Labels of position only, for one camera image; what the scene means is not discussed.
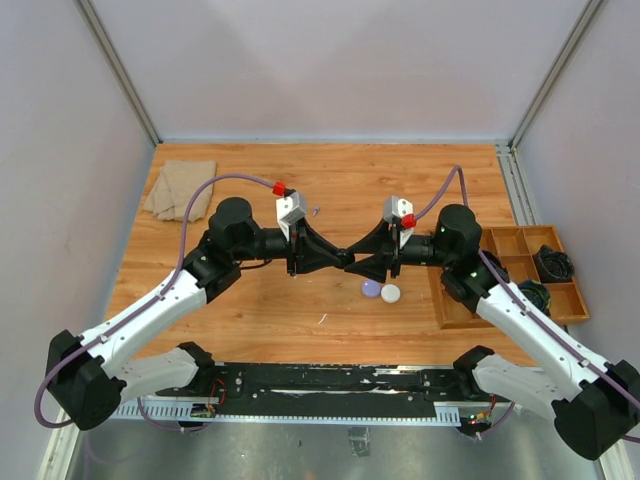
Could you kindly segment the purple earbud case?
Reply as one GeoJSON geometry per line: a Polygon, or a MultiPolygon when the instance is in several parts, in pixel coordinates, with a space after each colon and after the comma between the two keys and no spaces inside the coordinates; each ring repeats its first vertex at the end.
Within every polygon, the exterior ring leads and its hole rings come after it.
{"type": "Polygon", "coordinates": [[[381,294],[382,285],[377,281],[367,279],[361,284],[361,293],[366,298],[376,298],[381,294]]]}

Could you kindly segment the white earbud case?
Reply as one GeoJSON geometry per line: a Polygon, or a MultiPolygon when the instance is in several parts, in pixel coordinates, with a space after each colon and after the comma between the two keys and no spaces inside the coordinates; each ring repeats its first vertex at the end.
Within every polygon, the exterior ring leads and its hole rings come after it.
{"type": "Polygon", "coordinates": [[[385,284],[380,290],[380,296],[384,302],[393,304],[401,299],[401,290],[394,284],[385,284]]]}

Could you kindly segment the black earbud case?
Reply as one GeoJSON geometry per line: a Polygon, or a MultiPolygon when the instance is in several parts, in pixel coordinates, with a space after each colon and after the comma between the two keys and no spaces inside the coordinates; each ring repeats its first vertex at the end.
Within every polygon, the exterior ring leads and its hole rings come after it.
{"type": "Polygon", "coordinates": [[[336,257],[340,260],[341,269],[346,269],[355,262],[355,254],[349,249],[339,249],[336,257]]]}

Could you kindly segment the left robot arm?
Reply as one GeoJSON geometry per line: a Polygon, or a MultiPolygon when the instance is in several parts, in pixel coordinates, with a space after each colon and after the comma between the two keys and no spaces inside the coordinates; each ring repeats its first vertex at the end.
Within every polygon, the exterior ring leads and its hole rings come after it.
{"type": "Polygon", "coordinates": [[[276,201],[275,228],[258,225],[248,200],[223,200],[197,246],[183,249],[177,266],[152,291],[80,335],[63,330],[50,341],[37,394],[50,394],[67,414],[67,424],[87,431],[132,398],[172,387],[195,396],[207,393],[214,371],[196,348],[179,346],[139,362],[135,354],[229,289],[240,279],[244,261],[283,259],[292,276],[352,264],[353,252],[319,235],[305,215],[303,199],[293,191],[276,201]]]}

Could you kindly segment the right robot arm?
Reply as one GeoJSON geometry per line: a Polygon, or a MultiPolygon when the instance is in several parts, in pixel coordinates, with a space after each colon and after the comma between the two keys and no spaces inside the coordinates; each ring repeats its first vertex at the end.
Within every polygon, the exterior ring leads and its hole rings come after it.
{"type": "Polygon", "coordinates": [[[455,392],[474,400],[486,392],[508,399],[553,423],[575,453],[598,459],[639,424],[639,373],[626,361],[612,364],[571,337],[537,308],[498,261],[480,247],[482,228],[471,209],[444,207],[431,235],[414,232],[415,216],[392,209],[349,247],[346,271],[377,282],[403,265],[437,266],[447,293],[500,329],[538,365],[518,367],[485,347],[454,364],[455,392]]]}

